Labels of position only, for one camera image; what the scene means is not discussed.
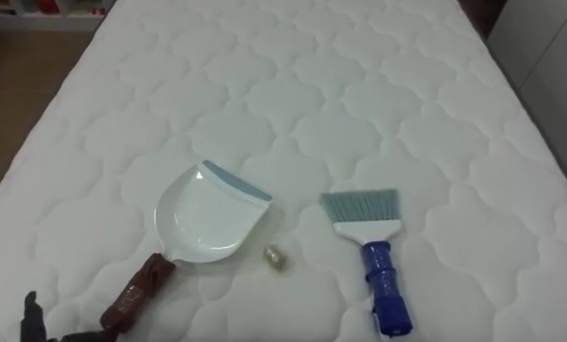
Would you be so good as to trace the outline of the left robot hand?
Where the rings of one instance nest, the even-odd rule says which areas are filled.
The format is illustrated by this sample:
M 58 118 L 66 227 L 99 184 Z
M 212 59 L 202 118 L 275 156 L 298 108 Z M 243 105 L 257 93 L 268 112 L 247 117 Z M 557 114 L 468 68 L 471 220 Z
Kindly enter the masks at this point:
M 112 331 L 75 332 L 60 339 L 48 338 L 43 308 L 37 293 L 30 291 L 24 299 L 24 317 L 20 323 L 20 342 L 116 342 L 119 334 Z

